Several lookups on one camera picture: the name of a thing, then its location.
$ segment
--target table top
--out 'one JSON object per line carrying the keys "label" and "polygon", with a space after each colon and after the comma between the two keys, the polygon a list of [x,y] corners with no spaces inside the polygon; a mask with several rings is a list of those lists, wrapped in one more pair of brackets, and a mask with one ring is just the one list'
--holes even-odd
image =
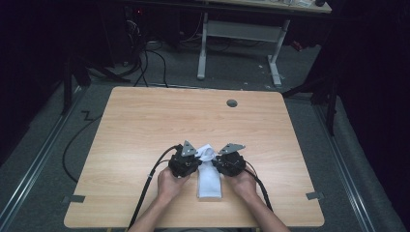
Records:
{"label": "table top", "polygon": [[304,3],[308,3],[308,7],[304,7],[303,5],[295,4],[289,5],[284,4],[283,1],[271,1],[271,0],[207,0],[208,2],[215,2],[215,3],[227,3],[227,4],[234,4],[234,5],[246,5],[252,7],[261,7],[261,8],[271,8],[271,9],[282,9],[282,10],[289,10],[289,11],[297,11],[297,12],[310,12],[310,13],[326,13],[329,14],[332,12],[332,8],[329,6],[328,3],[325,3],[322,7],[318,7],[314,4],[314,0],[303,0]]}
{"label": "table top", "polygon": [[[228,100],[238,105],[230,107]],[[128,227],[147,174],[166,149],[185,140],[216,151],[227,143],[246,145],[239,152],[255,168],[283,222],[324,223],[318,201],[306,197],[314,188],[280,93],[116,87],[74,192],[85,199],[70,204],[66,226]],[[157,195],[157,174],[141,214]],[[222,176],[221,189],[221,200],[198,199],[193,173],[158,227],[256,227]]]}

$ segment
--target grommet hole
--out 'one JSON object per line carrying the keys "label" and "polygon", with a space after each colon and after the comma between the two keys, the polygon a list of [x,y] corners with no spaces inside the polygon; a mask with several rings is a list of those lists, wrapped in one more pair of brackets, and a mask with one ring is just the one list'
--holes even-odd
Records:
{"label": "grommet hole", "polygon": [[235,100],[228,100],[228,101],[226,101],[226,104],[227,104],[229,107],[236,107],[236,106],[238,105],[238,102],[235,101]]}

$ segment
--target white cloth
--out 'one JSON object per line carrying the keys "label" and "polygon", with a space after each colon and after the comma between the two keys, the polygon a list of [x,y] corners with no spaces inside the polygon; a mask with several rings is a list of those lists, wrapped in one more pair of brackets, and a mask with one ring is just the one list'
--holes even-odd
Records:
{"label": "white cloth", "polygon": [[207,144],[196,150],[196,157],[200,157],[202,164],[198,167],[198,194],[199,198],[214,197],[222,198],[220,190],[220,173],[212,165],[212,160],[217,156],[217,153]]}

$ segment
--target metal rail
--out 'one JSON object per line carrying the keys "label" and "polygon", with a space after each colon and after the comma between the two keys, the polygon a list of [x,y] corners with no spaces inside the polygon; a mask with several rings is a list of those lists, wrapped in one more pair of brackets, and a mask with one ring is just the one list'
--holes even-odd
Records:
{"label": "metal rail", "polygon": [[60,134],[63,127],[66,125],[68,119],[70,118],[70,115],[73,112],[74,107],[77,105],[79,100],[84,96],[85,92],[86,88],[84,87],[77,87],[75,89],[72,107],[68,110],[66,114],[60,116],[51,133],[45,140],[45,143],[43,144],[42,148],[37,153],[36,158],[34,159],[26,174],[24,175],[24,177],[18,184],[17,188],[15,189],[15,193],[10,198],[8,204],[0,214],[0,231],[7,231],[9,226],[12,224],[15,215],[20,209],[21,205],[24,203],[25,198],[27,197],[31,188],[36,183],[37,178],[40,176],[40,173],[42,172],[48,158],[50,157],[50,151],[54,145],[54,142],[56,141],[56,138]]}
{"label": "metal rail", "polygon": [[319,119],[323,131],[326,133],[329,144],[332,147],[337,172],[340,176],[341,182],[344,185],[347,196],[350,200],[350,204],[352,205],[353,211],[355,212],[356,218],[358,219],[358,222],[362,227],[362,231],[374,232],[375,229],[373,223],[371,222],[371,218],[367,213],[363,198],[356,188],[356,184],[353,181],[352,176],[350,175],[346,163],[344,162],[343,156],[341,155],[341,151],[337,146],[335,138],[329,134],[326,126],[325,113],[323,112],[323,109],[318,105],[314,105],[313,110],[316,114],[316,117]]}

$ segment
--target person's right hand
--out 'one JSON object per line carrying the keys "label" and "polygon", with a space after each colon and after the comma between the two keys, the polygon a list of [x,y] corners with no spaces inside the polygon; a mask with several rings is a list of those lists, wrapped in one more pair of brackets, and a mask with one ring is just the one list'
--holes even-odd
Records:
{"label": "person's right hand", "polygon": [[242,171],[239,175],[234,177],[225,176],[225,179],[235,193],[243,199],[257,196],[256,181],[248,172]]}

